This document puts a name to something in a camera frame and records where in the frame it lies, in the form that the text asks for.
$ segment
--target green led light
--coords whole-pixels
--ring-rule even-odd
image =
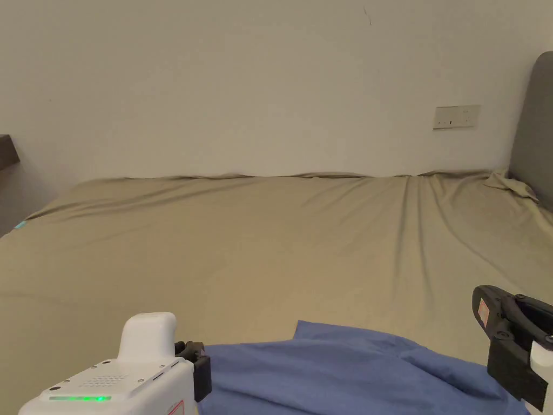
[[[50,396],[51,401],[110,401],[111,396]]]

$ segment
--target black clamp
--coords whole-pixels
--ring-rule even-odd
[[[543,410],[547,382],[530,367],[535,341],[553,351],[553,307],[494,286],[478,286],[472,311],[490,339],[488,373],[519,401]]]
[[[194,364],[194,400],[200,402],[211,393],[211,359],[205,354],[204,344],[178,341],[175,357],[183,357]]]

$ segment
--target white wall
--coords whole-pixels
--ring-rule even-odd
[[[1,227],[108,176],[508,160],[551,0],[3,0]],[[434,108],[482,104],[473,131]]]

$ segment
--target mattress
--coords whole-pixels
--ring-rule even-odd
[[[0,238],[6,413],[115,357],[124,322],[179,340],[290,339],[300,320],[485,364],[475,286],[553,302],[553,215],[489,172],[83,183]]]

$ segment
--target blue cloth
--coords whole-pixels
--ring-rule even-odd
[[[526,415],[486,368],[377,331],[298,322],[293,340],[207,346],[202,415]]]

